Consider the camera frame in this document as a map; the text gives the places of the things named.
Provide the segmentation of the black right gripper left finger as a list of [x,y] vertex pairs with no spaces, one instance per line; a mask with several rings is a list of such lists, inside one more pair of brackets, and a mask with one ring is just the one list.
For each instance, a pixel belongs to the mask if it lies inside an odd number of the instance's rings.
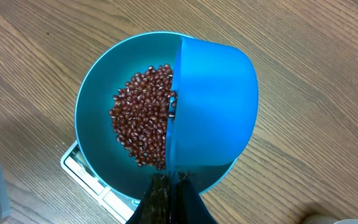
[[170,223],[172,185],[168,174],[153,174],[148,190],[126,224]]

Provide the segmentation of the white digital kitchen scale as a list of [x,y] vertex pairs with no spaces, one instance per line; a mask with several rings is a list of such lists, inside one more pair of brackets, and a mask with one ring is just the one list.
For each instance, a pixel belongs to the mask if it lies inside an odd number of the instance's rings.
[[88,167],[77,140],[67,149],[60,159],[62,169],[73,178],[87,193],[104,207],[119,223],[126,223],[140,204],[135,200],[119,194],[108,187]]

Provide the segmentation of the blue plastic measuring scoop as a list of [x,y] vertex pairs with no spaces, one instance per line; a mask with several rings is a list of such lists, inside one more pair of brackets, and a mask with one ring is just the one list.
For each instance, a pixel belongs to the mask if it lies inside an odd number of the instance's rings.
[[169,170],[221,166],[242,153],[259,103],[257,76],[245,53],[228,45],[182,38],[172,90],[177,100],[167,128]]

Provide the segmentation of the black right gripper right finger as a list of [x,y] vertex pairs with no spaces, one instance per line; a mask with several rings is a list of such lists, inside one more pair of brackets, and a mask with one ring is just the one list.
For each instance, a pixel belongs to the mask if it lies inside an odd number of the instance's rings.
[[177,224],[217,224],[192,184],[189,173],[179,172],[178,177],[179,182],[175,186],[175,222]]

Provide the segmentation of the blue metal bowl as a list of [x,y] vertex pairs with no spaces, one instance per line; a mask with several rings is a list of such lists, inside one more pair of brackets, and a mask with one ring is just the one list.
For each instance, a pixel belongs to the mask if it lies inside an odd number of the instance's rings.
[[175,62],[184,35],[146,32],[129,37],[105,51],[83,79],[75,106],[75,133],[89,169],[117,193],[140,200],[158,170],[139,167],[116,140],[109,110],[113,96],[136,72]]

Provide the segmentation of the red beans in bowl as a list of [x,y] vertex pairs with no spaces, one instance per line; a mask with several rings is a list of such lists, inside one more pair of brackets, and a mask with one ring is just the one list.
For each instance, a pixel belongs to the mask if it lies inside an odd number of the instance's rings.
[[137,72],[113,96],[109,110],[116,141],[129,151],[138,166],[166,169],[165,151],[173,69],[169,64]]

